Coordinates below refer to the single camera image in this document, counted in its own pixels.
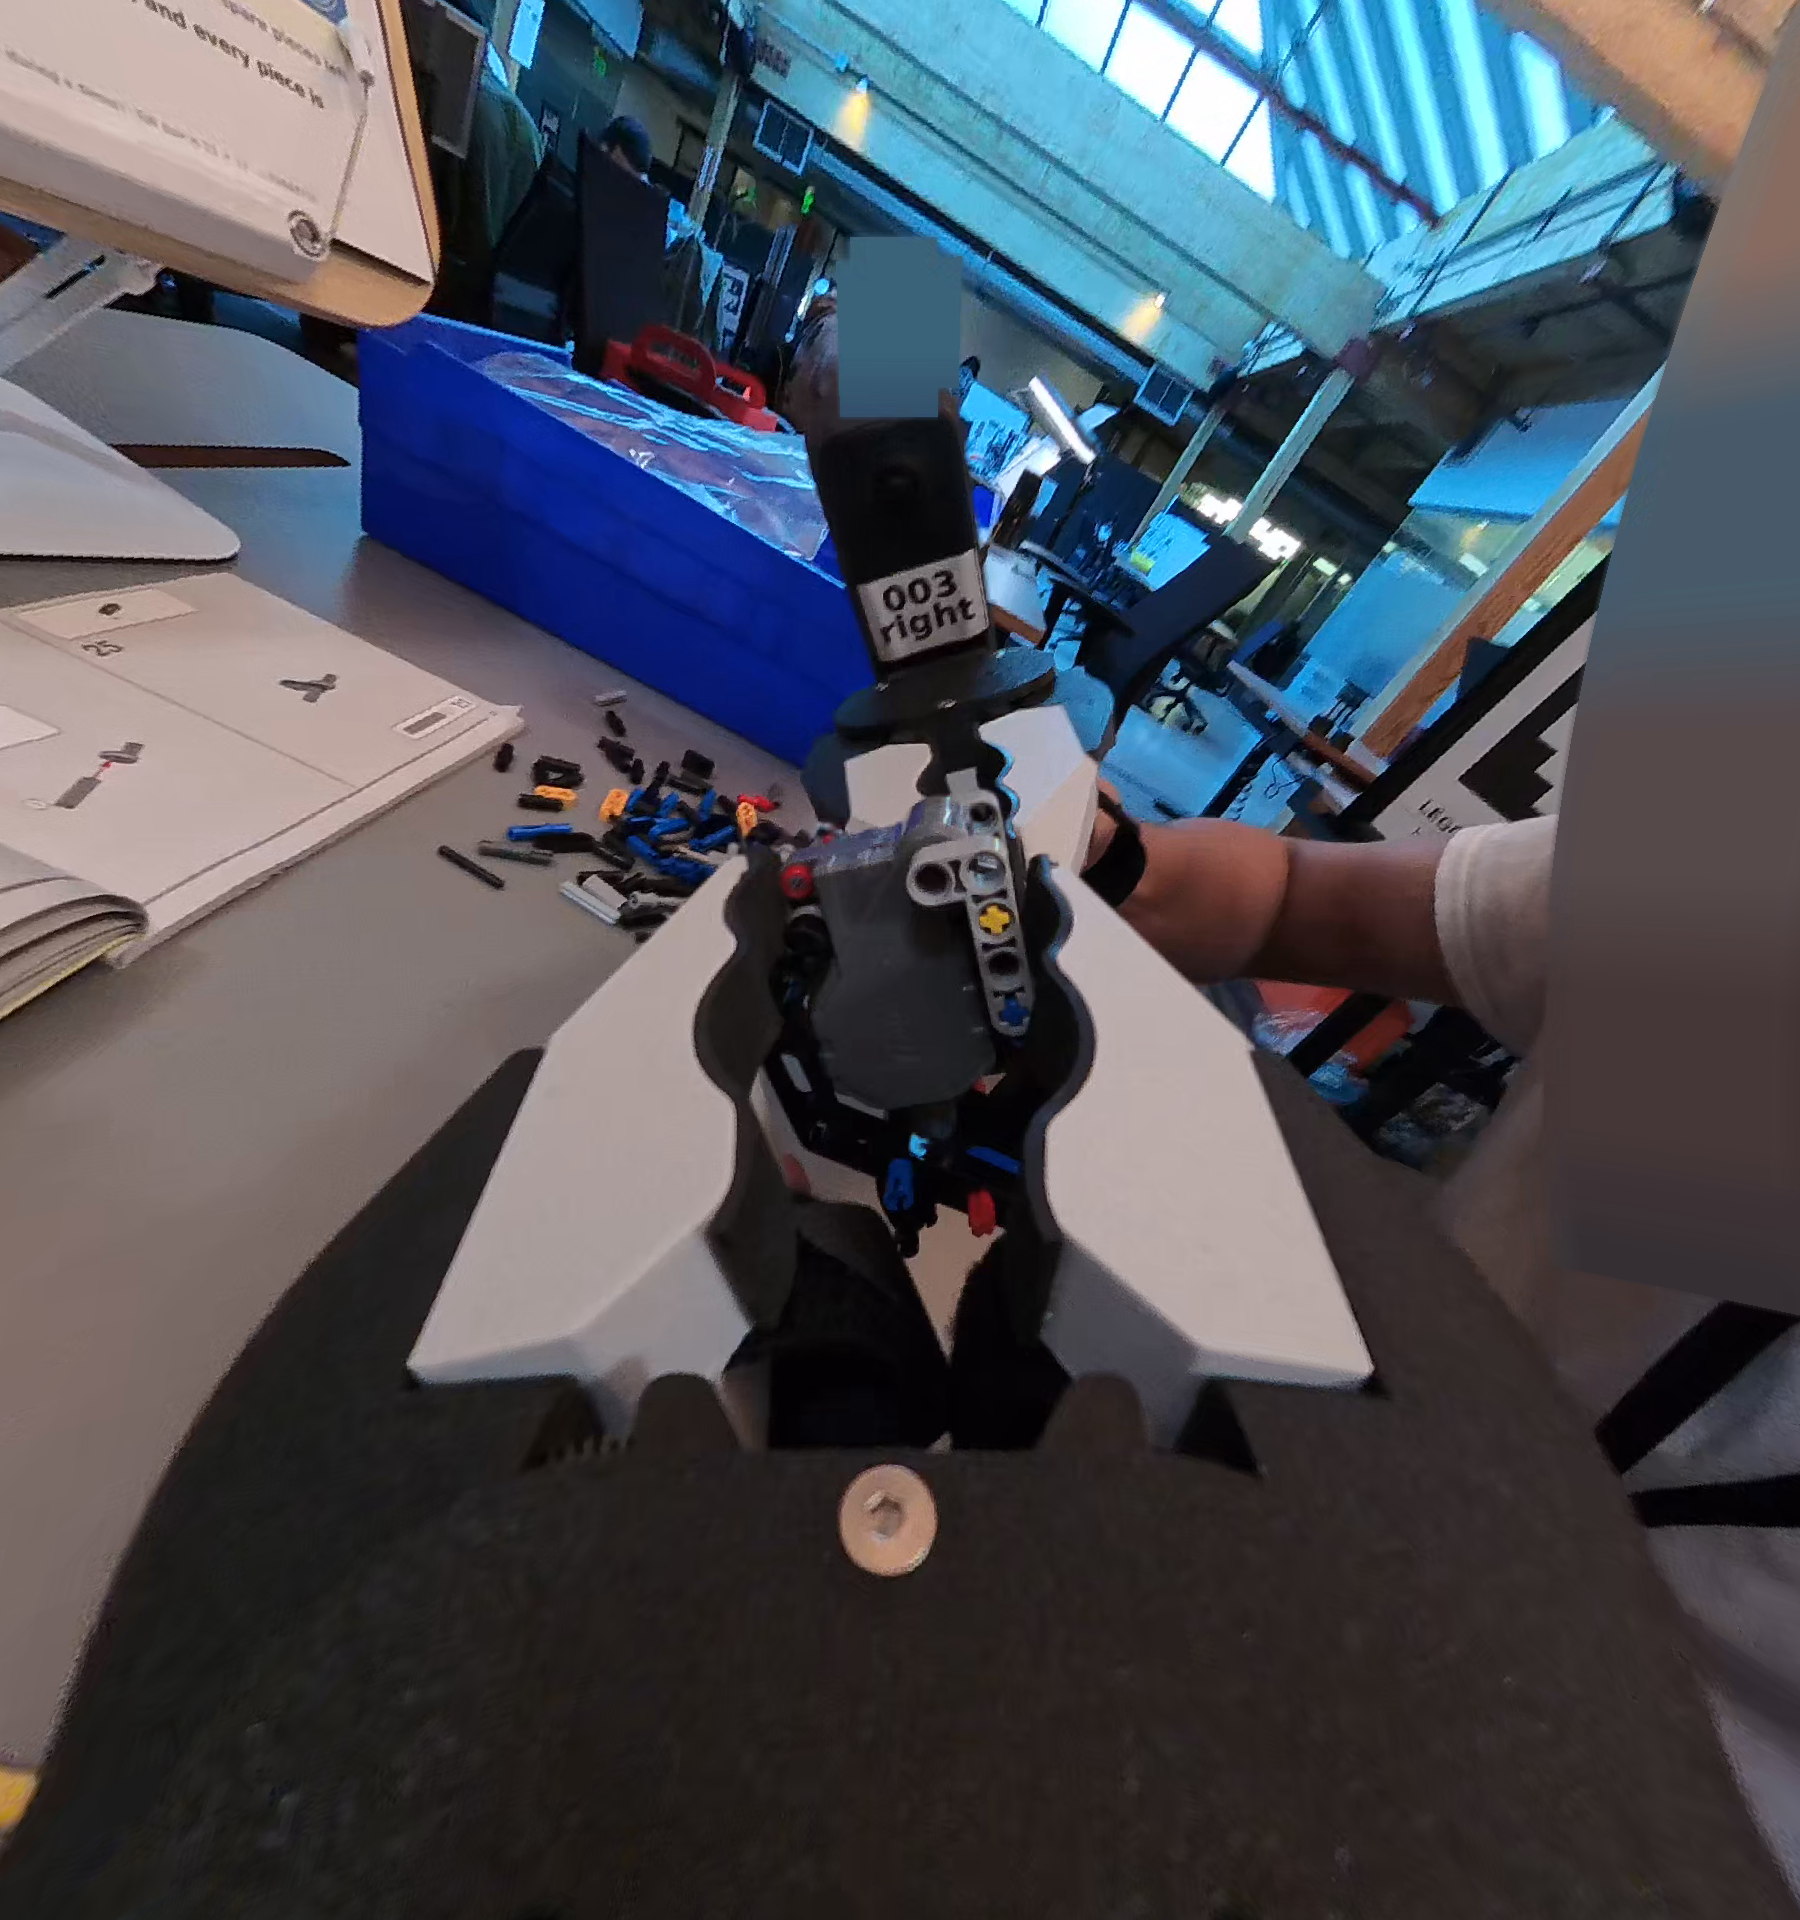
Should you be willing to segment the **black office chair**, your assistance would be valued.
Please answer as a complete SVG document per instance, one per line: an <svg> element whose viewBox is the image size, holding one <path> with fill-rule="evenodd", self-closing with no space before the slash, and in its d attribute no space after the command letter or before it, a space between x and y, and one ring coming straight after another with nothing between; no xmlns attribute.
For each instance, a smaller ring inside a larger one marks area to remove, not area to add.
<svg viewBox="0 0 1800 1920"><path fill-rule="evenodd" d="M1058 672L1051 692L1087 758L1107 758L1126 715L1151 692L1175 650L1258 588L1272 567L1262 548L1222 534L1132 606L1088 599L1077 664Z"/></svg>

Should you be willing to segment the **clear plastic bags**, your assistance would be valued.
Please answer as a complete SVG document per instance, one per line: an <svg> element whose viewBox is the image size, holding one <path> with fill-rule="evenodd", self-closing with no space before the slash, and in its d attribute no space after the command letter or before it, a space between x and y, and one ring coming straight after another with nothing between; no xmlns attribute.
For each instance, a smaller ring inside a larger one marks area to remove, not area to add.
<svg viewBox="0 0 1800 1920"><path fill-rule="evenodd" d="M699 417L531 351L486 356L479 373L781 555L819 559L831 527L801 435Z"/></svg>

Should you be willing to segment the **person's right forearm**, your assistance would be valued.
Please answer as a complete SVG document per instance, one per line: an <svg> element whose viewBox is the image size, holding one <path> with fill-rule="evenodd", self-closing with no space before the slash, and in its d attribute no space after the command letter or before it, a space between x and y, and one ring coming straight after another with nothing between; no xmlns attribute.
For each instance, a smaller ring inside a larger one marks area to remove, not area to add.
<svg viewBox="0 0 1800 1920"><path fill-rule="evenodd" d="M1282 840L1285 889L1252 965L1266 980L1459 1005L1434 884L1442 840Z"/></svg>

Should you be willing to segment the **blue plastic bin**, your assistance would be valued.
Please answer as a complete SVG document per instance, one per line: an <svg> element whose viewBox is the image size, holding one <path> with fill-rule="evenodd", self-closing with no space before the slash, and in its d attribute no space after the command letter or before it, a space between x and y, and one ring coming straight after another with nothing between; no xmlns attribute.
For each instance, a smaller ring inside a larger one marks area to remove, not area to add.
<svg viewBox="0 0 1800 1920"><path fill-rule="evenodd" d="M359 336L359 521L397 555L776 753L870 683L845 588L486 373L511 342Z"/></svg>

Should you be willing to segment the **person's right hand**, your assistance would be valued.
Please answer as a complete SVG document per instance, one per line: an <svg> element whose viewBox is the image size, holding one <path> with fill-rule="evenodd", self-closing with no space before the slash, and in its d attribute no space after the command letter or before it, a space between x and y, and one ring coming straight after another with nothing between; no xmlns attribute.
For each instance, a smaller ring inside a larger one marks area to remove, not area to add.
<svg viewBox="0 0 1800 1920"><path fill-rule="evenodd" d="M1292 848L1233 819L1141 828L1098 792L1082 884L1199 987L1272 976Z"/></svg>

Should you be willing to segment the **printed instruction sheet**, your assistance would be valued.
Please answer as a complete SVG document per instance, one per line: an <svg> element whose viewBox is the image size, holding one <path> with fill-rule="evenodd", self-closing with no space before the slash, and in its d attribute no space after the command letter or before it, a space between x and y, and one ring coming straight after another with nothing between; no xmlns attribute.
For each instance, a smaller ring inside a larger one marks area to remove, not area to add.
<svg viewBox="0 0 1800 1920"><path fill-rule="evenodd" d="M377 2L0 2L0 183L306 278L377 77Z"/></svg>

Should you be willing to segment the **open instruction booklet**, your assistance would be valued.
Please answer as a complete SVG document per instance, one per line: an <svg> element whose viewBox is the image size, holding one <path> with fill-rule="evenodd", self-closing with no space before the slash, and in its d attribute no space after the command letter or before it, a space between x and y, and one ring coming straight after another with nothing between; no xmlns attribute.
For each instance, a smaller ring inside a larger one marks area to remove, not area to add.
<svg viewBox="0 0 1800 1920"><path fill-rule="evenodd" d="M0 606L0 1019L521 727L232 572Z"/></svg>

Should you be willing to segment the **pile of small toy pins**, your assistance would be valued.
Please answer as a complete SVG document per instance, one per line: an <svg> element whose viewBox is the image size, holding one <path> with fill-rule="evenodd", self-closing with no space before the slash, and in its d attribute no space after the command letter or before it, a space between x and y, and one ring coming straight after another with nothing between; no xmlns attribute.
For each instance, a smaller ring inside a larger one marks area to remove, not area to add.
<svg viewBox="0 0 1800 1920"><path fill-rule="evenodd" d="M563 899L644 944L716 867L827 833L796 770L611 678L488 753L430 862L486 902Z"/></svg>

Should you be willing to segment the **red plastic crate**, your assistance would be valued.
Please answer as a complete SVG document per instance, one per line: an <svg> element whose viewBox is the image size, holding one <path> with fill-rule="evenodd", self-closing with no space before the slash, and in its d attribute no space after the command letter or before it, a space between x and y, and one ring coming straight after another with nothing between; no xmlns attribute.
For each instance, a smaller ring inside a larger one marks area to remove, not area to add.
<svg viewBox="0 0 1800 1920"><path fill-rule="evenodd" d="M719 361L698 337L666 325L644 325L631 342L606 337L596 374L693 417L719 417L762 435L782 429L757 374Z"/></svg>

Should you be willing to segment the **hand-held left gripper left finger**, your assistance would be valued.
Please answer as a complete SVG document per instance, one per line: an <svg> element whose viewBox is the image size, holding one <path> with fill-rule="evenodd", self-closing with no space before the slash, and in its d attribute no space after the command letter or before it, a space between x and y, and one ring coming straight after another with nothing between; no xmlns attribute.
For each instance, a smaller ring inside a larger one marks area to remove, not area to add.
<svg viewBox="0 0 1800 1920"><path fill-rule="evenodd" d="M570 1377L627 1436L655 1377L719 1382L781 1323L796 1204L755 1110L781 954L773 860L727 860L550 1037L410 1377Z"/></svg>

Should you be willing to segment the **fiducial marker board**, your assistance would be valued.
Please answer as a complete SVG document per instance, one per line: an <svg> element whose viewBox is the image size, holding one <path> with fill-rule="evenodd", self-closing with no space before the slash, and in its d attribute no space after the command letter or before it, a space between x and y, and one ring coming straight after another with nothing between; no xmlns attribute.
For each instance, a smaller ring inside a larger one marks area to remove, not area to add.
<svg viewBox="0 0 1800 1920"><path fill-rule="evenodd" d="M1579 622L1375 813L1382 840L1452 840L1556 813L1594 622Z"/></svg>

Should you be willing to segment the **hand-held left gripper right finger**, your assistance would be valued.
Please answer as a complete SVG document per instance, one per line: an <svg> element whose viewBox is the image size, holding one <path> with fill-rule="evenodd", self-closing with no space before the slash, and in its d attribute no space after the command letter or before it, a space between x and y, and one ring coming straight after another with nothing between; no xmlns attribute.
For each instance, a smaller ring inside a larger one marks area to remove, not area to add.
<svg viewBox="0 0 1800 1920"><path fill-rule="evenodd" d="M1247 1386L1370 1395L1375 1359L1255 1047L1082 875L1025 880L1025 1204L957 1313L957 1449L1028 1451L1087 1377L1179 1451Z"/></svg>

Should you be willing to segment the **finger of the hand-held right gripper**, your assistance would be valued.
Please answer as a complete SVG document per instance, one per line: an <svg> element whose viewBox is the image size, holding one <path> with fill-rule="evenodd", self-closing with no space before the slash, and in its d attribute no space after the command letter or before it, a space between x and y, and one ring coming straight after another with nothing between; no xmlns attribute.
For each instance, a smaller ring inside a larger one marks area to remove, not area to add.
<svg viewBox="0 0 1800 1920"><path fill-rule="evenodd" d="M1082 751L1067 707L1039 703L982 723L982 739L1002 753L1002 770L982 805L982 833L1002 844L1013 895L1025 895L1033 862L1047 856L1079 873L1098 817L1098 764Z"/></svg>
<svg viewBox="0 0 1800 1920"><path fill-rule="evenodd" d="M921 778L931 770L934 751L924 739L892 739L845 753L844 790L845 790L845 837L905 833L913 811L921 808Z"/></svg>

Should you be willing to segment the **person's white shirt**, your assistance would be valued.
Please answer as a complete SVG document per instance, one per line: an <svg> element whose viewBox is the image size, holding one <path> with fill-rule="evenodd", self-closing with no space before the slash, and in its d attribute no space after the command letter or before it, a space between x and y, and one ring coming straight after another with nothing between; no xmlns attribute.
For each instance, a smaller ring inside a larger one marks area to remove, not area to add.
<svg viewBox="0 0 1800 1920"><path fill-rule="evenodd" d="M1512 1047L1496 1114L1442 1182L1449 1239L1537 1338L1568 1393L1603 1416L1700 1323L1704 1302L1568 1271L1543 1223L1543 944L1553 817L1459 829L1434 871L1434 935L1461 1011ZM1800 1476L1800 1328L1661 1442L1641 1490ZM1726 1759L1800 1903L1800 1528L1677 1523L1651 1553L1679 1600Z"/></svg>

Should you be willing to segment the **grey black toy brick model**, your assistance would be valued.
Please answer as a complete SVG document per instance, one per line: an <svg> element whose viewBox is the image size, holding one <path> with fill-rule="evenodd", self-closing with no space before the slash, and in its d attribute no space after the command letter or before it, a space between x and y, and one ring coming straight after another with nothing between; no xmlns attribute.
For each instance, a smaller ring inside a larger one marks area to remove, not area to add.
<svg viewBox="0 0 1800 1920"><path fill-rule="evenodd" d="M811 1159L866 1177L904 1244L979 1202L982 1232L1058 1250L1050 1133L1092 1068L1058 970L1073 913L1007 788L948 775L892 828L782 862L767 1084Z"/></svg>

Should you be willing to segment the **white document stand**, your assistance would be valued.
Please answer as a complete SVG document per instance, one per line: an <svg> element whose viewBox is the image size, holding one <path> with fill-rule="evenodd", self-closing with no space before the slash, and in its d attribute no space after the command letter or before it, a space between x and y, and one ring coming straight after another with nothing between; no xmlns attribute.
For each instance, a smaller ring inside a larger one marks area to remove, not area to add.
<svg viewBox="0 0 1800 1920"><path fill-rule="evenodd" d="M230 560L237 531L146 467L22 391L14 373L164 268L190 273L316 319L384 330L421 313L439 275L430 170L397 2L381 8L381 77L332 251L306 278L108 222L0 183L0 211L55 242L0 278L0 559Z"/></svg>

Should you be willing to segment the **skylight window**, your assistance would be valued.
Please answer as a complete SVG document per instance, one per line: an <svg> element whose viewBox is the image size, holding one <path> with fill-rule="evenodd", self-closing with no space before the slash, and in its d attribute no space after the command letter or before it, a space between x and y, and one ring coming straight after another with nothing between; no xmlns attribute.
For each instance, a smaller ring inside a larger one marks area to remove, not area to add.
<svg viewBox="0 0 1800 1920"><path fill-rule="evenodd" d="M1482 2L1013 2L1354 259L1611 118Z"/></svg>

